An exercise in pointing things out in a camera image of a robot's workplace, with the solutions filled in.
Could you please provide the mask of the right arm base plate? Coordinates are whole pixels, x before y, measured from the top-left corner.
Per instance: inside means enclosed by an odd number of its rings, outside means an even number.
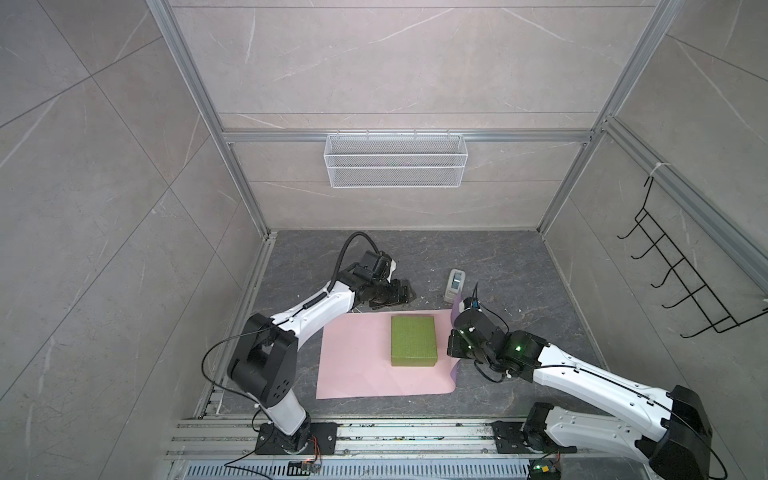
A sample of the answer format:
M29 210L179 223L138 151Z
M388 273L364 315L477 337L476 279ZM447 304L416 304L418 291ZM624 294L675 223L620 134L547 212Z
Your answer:
M499 454L573 454L578 451L575 446L556 443L542 428L527 426L525 422L495 421L490 426Z

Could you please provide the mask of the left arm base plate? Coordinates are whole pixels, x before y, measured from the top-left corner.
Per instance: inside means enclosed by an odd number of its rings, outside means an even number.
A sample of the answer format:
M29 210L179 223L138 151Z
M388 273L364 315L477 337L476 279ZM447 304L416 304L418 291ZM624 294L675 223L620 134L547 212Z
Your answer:
M335 452L339 425L331 422L304 423L296 433L288 435L271 423L259 426L256 455L314 455L319 449L322 456Z

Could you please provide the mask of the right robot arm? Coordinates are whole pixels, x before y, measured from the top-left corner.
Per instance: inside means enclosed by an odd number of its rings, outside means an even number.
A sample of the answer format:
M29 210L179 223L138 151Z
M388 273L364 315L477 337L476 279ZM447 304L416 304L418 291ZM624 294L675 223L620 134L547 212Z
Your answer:
M633 459L663 479L707 479L712 427L700 396L682 385L667 391L585 362L524 330L509 331L476 297L461 300L447 353L472 361L492 382L522 379L565 392L598 409L581 414L537 402L521 433L545 454L586 448Z

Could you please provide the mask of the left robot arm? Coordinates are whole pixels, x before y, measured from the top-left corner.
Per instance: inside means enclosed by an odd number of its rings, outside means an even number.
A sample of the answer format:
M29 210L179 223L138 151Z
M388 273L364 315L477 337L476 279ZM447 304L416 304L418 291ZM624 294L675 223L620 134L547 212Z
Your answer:
M299 350L331 321L363 303L371 310L410 303L415 293L409 281L394 277L395 270L388 254L367 251L360 261L338 267L310 298L271 317L257 313L247 320L227 377L263 409L288 450L307 441L311 425L293 391Z

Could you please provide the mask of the green gift box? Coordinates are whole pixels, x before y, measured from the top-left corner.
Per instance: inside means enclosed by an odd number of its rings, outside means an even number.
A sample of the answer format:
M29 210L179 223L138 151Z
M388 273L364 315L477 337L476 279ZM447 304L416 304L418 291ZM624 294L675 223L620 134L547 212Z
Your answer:
M390 359L393 367L435 366L438 353L434 318L393 316Z

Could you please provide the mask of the pink wrapping paper sheet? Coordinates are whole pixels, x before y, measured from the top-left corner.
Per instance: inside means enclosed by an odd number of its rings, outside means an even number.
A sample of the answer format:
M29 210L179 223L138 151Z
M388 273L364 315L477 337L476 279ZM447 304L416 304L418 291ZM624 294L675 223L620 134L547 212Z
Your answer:
M322 330L316 398L346 399L449 394L458 360L447 355L454 313L449 309L401 311L435 321L437 361L431 367L391 364L393 311L349 313Z

